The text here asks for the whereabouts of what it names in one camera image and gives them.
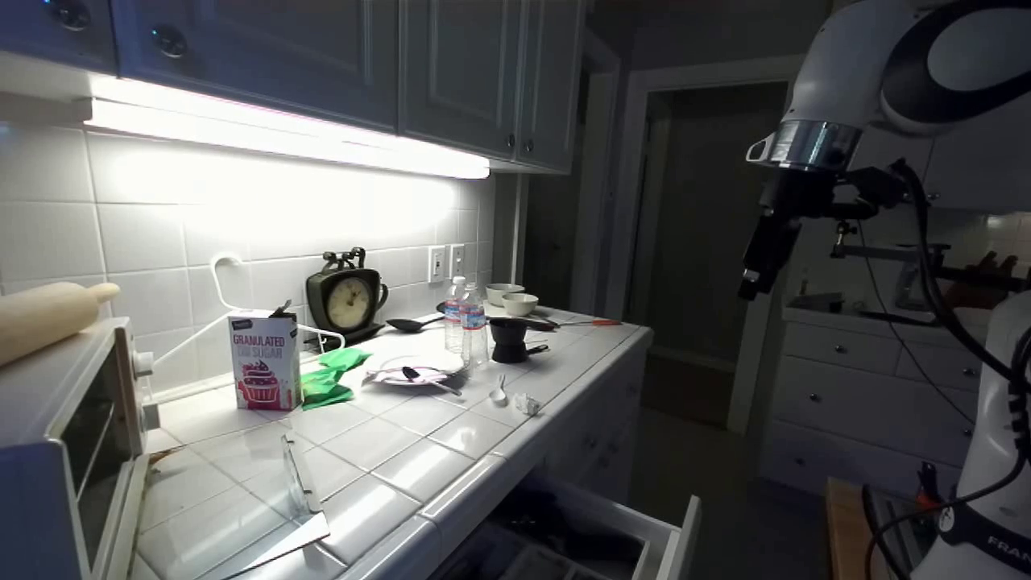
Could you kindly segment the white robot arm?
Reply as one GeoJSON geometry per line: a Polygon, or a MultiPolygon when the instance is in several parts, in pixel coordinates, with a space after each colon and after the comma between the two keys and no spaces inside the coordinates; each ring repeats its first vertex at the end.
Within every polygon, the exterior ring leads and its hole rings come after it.
{"type": "Polygon", "coordinates": [[[934,205],[1029,214],[1031,0],[853,0],[814,31],[779,127],[738,298],[770,292],[806,218],[872,218],[902,189],[856,162],[866,131],[930,148],[934,205]]]}

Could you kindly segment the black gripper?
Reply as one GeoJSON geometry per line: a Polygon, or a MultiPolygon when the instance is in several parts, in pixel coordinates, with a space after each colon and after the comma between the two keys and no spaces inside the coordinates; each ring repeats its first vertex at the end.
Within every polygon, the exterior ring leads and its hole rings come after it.
{"type": "Polygon", "coordinates": [[[760,197],[760,218],[744,251],[738,298],[770,292],[785,267],[806,218],[872,218],[899,205],[904,182],[883,169],[779,172],[760,197]]]}

